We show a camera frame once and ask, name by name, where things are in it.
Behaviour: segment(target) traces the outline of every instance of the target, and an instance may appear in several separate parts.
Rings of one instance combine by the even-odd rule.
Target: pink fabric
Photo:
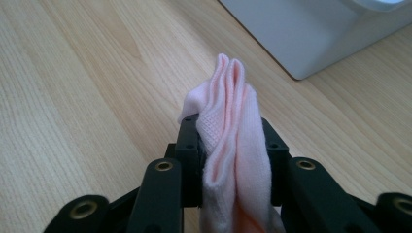
[[[257,94],[240,61],[220,54],[212,78],[185,99],[205,144],[202,232],[284,232],[270,205],[271,170]]]

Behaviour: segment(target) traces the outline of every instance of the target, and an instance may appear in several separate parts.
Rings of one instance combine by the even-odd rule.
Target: wood grain
[[[0,232],[139,186],[220,52],[245,63],[293,156],[372,203],[412,195],[412,26],[297,82],[216,1],[4,0],[0,22]]]

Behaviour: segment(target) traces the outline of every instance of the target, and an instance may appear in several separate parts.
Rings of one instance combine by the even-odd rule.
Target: white object
[[[298,80],[412,22],[412,0],[221,2]]]

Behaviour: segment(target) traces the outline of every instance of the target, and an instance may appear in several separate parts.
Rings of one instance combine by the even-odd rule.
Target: screw hole
[[[412,201],[397,197],[394,199],[394,205],[401,211],[412,216]]]
[[[159,172],[164,172],[172,169],[173,164],[171,162],[159,162],[155,165],[155,169]]]
[[[97,203],[95,203],[94,201],[86,200],[78,203],[75,207],[73,207],[69,216],[72,219],[83,219],[93,214],[96,210]]]
[[[349,224],[347,226],[345,226],[345,231],[348,233],[363,233],[363,230],[355,224]]]
[[[279,145],[277,145],[276,143],[270,143],[269,147],[271,147],[272,149],[277,149]]]
[[[305,170],[314,170],[316,168],[315,164],[313,162],[308,161],[308,160],[299,160],[296,162],[296,165]]]

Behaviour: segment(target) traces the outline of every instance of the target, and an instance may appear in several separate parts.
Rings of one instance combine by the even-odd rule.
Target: light wood surface
[[[0,232],[139,186],[220,52],[244,62],[293,156],[372,203],[412,195],[412,26],[297,82],[217,1],[2,0]],[[196,210],[185,226],[198,231]]]

